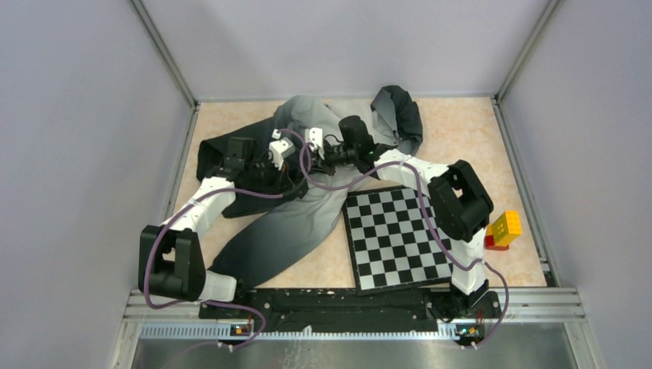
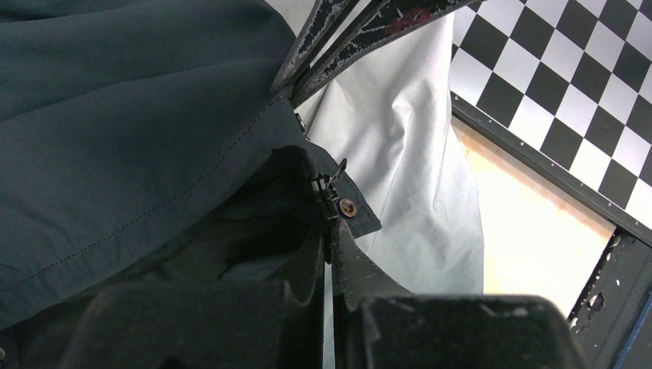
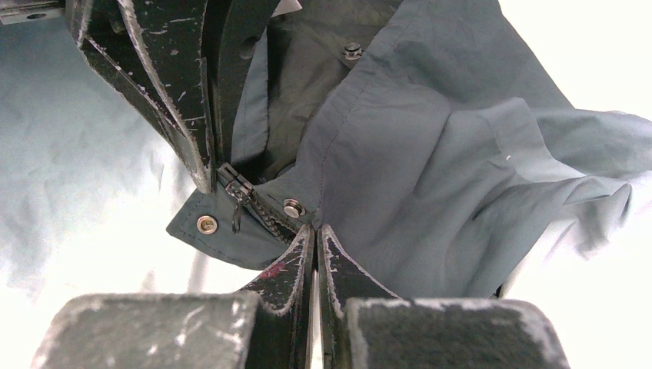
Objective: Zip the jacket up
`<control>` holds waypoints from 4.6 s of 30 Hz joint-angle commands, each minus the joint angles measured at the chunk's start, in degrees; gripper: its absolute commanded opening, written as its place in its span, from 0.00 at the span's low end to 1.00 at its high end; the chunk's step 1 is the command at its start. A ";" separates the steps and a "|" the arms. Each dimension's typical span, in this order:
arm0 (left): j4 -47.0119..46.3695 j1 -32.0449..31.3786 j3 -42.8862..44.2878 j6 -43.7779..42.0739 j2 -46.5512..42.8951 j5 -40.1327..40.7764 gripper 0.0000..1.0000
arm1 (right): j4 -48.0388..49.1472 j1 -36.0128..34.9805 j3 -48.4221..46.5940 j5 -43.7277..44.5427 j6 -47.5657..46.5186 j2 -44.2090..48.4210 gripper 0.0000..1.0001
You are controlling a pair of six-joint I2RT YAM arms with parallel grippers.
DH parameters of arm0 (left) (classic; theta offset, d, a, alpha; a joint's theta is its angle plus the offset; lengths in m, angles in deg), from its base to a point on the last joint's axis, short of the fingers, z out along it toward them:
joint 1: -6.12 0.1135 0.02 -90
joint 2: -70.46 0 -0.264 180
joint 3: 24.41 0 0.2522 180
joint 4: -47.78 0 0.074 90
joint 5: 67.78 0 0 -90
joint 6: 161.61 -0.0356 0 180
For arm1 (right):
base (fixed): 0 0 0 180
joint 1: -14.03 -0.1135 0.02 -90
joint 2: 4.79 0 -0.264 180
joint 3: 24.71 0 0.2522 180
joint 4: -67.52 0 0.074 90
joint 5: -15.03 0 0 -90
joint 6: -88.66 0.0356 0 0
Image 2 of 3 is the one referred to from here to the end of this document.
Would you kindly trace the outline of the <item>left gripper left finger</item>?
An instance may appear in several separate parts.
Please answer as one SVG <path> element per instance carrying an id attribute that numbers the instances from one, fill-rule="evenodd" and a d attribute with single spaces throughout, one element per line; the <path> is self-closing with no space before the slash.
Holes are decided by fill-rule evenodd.
<path id="1" fill-rule="evenodd" d="M 261 281 L 118 284 L 94 298 L 63 368 L 320 368 L 324 235 Z"/>

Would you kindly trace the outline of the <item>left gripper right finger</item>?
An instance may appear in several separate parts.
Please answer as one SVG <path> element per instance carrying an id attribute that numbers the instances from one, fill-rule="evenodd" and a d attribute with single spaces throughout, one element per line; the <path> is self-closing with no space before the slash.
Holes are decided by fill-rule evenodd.
<path id="1" fill-rule="evenodd" d="M 339 222 L 331 246 L 338 368 L 583 368 L 566 320 L 535 295 L 413 294 Z"/>

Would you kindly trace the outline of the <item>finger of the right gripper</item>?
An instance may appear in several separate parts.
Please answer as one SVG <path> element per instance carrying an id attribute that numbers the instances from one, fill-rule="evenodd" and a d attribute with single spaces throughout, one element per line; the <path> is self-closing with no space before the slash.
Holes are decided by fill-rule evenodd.
<path id="1" fill-rule="evenodd" d="M 302 105 L 363 56 L 471 3 L 470 0 L 369 2 L 343 31 L 337 29 L 326 42 L 311 64 L 308 80 L 298 86 L 298 91 L 290 86 L 292 106 Z"/>
<path id="2" fill-rule="evenodd" d="M 314 3 L 271 84 L 272 93 L 289 86 L 298 91 L 298 86 L 308 80 L 314 59 L 357 3 L 352 0 L 317 0 Z"/>

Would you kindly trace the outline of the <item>grey gradient zip jacket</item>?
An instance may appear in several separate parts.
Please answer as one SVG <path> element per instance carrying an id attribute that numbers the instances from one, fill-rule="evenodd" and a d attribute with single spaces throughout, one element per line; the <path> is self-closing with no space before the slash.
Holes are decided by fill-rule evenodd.
<path id="1" fill-rule="evenodd" d="M 455 12 L 295 108 L 271 84 L 313 6 L 1 3 L 3 368 L 63 368 L 107 288 L 261 281 L 313 229 L 336 366 L 342 221 L 411 293 L 482 293 L 477 186 L 451 130 Z"/>

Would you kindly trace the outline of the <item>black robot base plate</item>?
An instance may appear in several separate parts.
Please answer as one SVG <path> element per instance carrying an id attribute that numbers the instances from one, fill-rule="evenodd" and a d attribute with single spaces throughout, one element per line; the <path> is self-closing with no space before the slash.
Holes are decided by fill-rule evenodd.
<path id="1" fill-rule="evenodd" d="M 651 369 L 651 247 L 617 229 L 568 321 L 587 367 Z"/>

